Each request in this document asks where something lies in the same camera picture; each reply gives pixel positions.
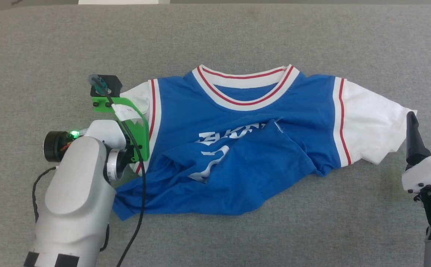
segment white lettering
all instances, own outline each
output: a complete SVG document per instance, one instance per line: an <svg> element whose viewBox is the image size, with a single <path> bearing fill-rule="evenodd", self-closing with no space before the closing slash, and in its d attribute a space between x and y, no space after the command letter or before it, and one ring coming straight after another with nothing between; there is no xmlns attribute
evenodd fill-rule
<svg viewBox="0 0 431 267"><path fill-rule="evenodd" d="M252 132L253 131L253 129L251 129L252 126L258 129L259 124L258 123L254 123L254 124L245 126L245 129L236 138L244 137L244 135L246 135L248 132Z"/></svg>
<svg viewBox="0 0 431 267"><path fill-rule="evenodd" d="M224 135L224 137L229 137L229 138L233 138L233 139L235 139L235 138L237 138L237 131L238 130L241 130L243 127L237 127L237 128L235 128L234 130L227 130L226 132L225 132L225 135Z"/></svg>
<svg viewBox="0 0 431 267"><path fill-rule="evenodd" d="M222 153L223 153L220 158L214 159L213 161L210 161L209 164L207 165L207 167L203 171L189 174L188 177L192 178L196 181L199 181L199 182L207 183L206 178L209 177L209 175L210 175L210 169L212 168L213 165L219 164L219 162L225 157L225 155L229 151L229 147L224 145L219 150L214 151L214 152L204 152L204 151L201 152L202 155L205 155L205 156L209 156L209 155L214 156L219 151L222 151Z"/></svg>
<svg viewBox="0 0 431 267"><path fill-rule="evenodd" d="M202 133L199 133L199 137L204 138L204 140L203 141L197 140L196 142L199 142L199 143L202 143L205 145L210 145L210 144L213 144L213 143L220 140L220 133L218 133L218 132L202 132Z"/></svg>

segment red stripe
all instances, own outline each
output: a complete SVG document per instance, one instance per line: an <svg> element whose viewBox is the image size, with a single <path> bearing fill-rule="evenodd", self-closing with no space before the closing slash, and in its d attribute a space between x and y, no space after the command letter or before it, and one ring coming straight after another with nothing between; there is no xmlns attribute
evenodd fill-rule
<svg viewBox="0 0 431 267"><path fill-rule="evenodd" d="M205 69L205 68L202 68L202 70L205 71L205 72L207 72L207 73L210 73L212 75L217 75L217 76L220 76L220 77L223 77L223 78L242 79L243 80L243 79L251 79L251 78L258 78L258 77L268 76L268 75L271 75L273 73L277 73L277 72L283 71L283 68L275 69L274 71L270 71L268 73L256 74L256 75L252 75L252 76L231 76L231 75L224 75L224 74L216 73L216 72L210 71L210 70Z"/></svg>
<svg viewBox="0 0 431 267"><path fill-rule="evenodd" d="M154 129L154 120L156 118L156 96L154 94L154 80L151 80L151 90L153 92L153 115L151 116L151 127L149 128L149 139L151 140L151 135L153 135L153 129ZM136 169L136 174L138 174L139 170L141 169L141 165L139 164Z"/></svg>
<svg viewBox="0 0 431 267"><path fill-rule="evenodd" d="M254 101L254 102L249 102L249 103L238 103L235 101L232 101L228 98L226 98L225 96L221 95L219 92L217 92L211 85L210 83L205 79L204 75L202 75L202 72L200 71L200 67L197 68L197 71L199 72L200 77L202 78L202 80L205 82L205 84L210 88L210 90L212 90L212 92L214 92L217 96L219 96L219 98L222 98L223 100L232 103L234 105L254 105L260 102L263 102L265 100L267 100L268 98L271 98L271 96L273 96L276 92L278 92L280 90L280 88L282 88L283 84L285 84L286 79L288 79L288 76L290 76L291 71L293 70L293 66L291 66L291 68L288 70L288 73L285 75L285 78L283 79L283 81L280 83L280 85L278 86L278 88L276 88L275 90L273 90L273 92L271 92L268 96L265 96L264 98Z"/></svg>
<svg viewBox="0 0 431 267"><path fill-rule="evenodd" d="M344 135L342 133L342 128L344 127L344 103L342 102L342 88L344 87L344 78L341 79L341 86L339 87L339 101L341 102L341 129L339 130L341 135L342 146L344 147L344 152L346 152L347 165L351 165L351 157L347 150L346 142L344 141Z"/></svg>

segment white trim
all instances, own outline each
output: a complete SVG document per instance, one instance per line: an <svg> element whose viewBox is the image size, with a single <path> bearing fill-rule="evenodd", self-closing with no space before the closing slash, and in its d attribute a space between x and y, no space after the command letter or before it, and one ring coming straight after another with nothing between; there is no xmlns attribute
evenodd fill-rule
<svg viewBox="0 0 431 267"><path fill-rule="evenodd" d="M251 101L240 101L240 100L231 98L229 96L226 96L219 89L217 89L217 87L214 86L212 81L206 78L205 74L202 74L204 76L201 76L200 73L202 73L202 66L199 66L193 70L193 75L196 81L199 83L199 85L205 91L205 93L207 93L207 95L210 98L212 98L212 100L215 103L232 110L252 111L252 110L264 108L265 106L270 105L271 103L278 100L281 96L283 96L283 94L289 89L289 87L295 81L300 71L298 71L292 65L288 65L288 67L286 67L285 69L285 72L283 73L283 76L278 81L278 84L272 90L270 90L264 96Z"/></svg>
<svg viewBox="0 0 431 267"><path fill-rule="evenodd" d="M153 121L153 116L154 116L154 127L153 127L153 131L149 137L149 157L148 160L144 162L144 169L147 171L148 170L148 166L149 166L149 162L151 161L151 156L153 155L153 150L154 150L154 145L156 144L156 140L159 134L159 128L161 125L161 95L159 93L159 83L157 81L157 79L154 79L154 100L155 103L153 103L153 87L152 87L152 83L151 80L148 81L148 85L150 87L150 92L151 92L151 100L150 100L150 104L149 104L149 121L148 121L148 127L149 129L151 129L151 123ZM133 171L137 171L137 168L139 166L139 163L137 162L136 164L134 164L134 166L131 166L131 168L133 169ZM141 169L139 169L138 171L138 175L141 176L143 173L141 171Z"/></svg>
<svg viewBox="0 0 431 267"><path fill-rule="evenodd" d="M203 71L204 77L210 81L210 83L218 86L240 89L258 88L278 83L286 71L286 67L281 66L253 74L231 75L212 70L204 65L200 65L200 68Z"/></svg>
<svg viewBox="0 0 431 267"><path fill-rule="evenodd" d="M341 160L341 167L348 166L346 151L341 140L341 101L339 101L339 90L341 88L341 78L336 77L333 87L333 102L334 102L334 129L333 137L336 144L337 153Z"/></svg>

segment basketball jersey print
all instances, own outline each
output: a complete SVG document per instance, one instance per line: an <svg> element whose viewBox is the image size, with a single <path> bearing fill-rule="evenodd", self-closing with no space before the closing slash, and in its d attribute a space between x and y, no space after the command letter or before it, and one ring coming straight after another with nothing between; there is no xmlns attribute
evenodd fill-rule
<svg viewBox="0 0 431 267"><path fill-rule="evenodd" d="M378 164L405 139L410 111L346 79L306 77L292 65L251 75L201 65L121 96L149 122L152 213L241 214L307 174L325 176L360 159ZM117 189L120 218L139 212L141 191L140 179Z"/></svg>

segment black cable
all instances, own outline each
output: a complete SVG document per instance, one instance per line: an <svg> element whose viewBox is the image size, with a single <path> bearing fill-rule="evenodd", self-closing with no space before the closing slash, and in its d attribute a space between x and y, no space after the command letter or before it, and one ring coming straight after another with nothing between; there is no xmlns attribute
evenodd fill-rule
<svg viewBox="0 0 431 267"><path fill-rule="evenodd" d="M129 135L129 138L131 139L131 142L134 144L134 148L136 149L136 153L138 154L139 159L139 165L141 166L141 177L143 179L143 193L141 196L141 211L139 213L139 220L138 225L136 226L136 230L134 231L133 236L128 242L127 247L125 248L125 251L120 257L120 260L117 264L117 267L120 267L123 260L125 259L126 254L128 253L129 248L131 247L133 241L136 239L136 235L139 232L139 228L141 228L141 223L143 222L143 215L144 215L144 204L146 203L146 170L144 169L144 162L143 162L143 156L141 156L141 152L139 151L138 144L136 143L136 140L134 139L133 135L131 134L128 125L125 122L121 122L123 127L125 128L126 132Z"/></svg>
<svg viewBox="0 0 431 267"><path fill-rule="evenodd" d="M100 83L100 81L95 77L92 78L92 81L97 83L98 86L100 86L100 88L103 89L105 96L108 99L108 102L110 102L110 104L113 105L114 104L113 99L110 97L110 95L108 94L108 91L105 90L104 86ZM128 250L130 249L131 245L133 244L134 240L136 239L136 235L138 235L139 228L141 228L141 223L143 222L144 204L146 203L146 170L144 169L143 156L141 155L141 151L139 150L139 146L136 143L136 140L134 139L133 134L130 132L126 122L122 121L121 124L123 125L123 128L125 128L125 131L127 132L131 142L133 143L134 148L136 149L136 153L138 155L139 165L141 166L141 178L143 179L143 192L142 192L142 196L141 196L141 211L139 213L139 220L138 220L138 224L136 226L136 230L134 231L133 236L129 240L128 245L125 248L125 251L121 255L120 260L118 261L117 267L121 266L123 260L125 259L126 254L128 253Z"/></svg>
<svg viewBox="0 0 431 267"><path fill-rule="evenodd" d="M100 248L100 252L103 250L106 250L108 241L110 240L110 223L107 225L107 233L105 233L105 243L103 244L103 247Z"/></svg>
<svg viewBox="0 0 431 267"><path fill-rule="evenodd" d="M37 223L37 219L39 218L39 213L37 212L37 203L36 203L37 183L40 181L40 178L42 178L42 176L48 174L49 171L52 171L53 169L57 169L57 167L46 169L46 171L44 171L42 174L39 175L39 177L37 177L36 181L34 182L34 186L32 186L32 206L34 206L34 217L36 219L35 223Z"/></svg>

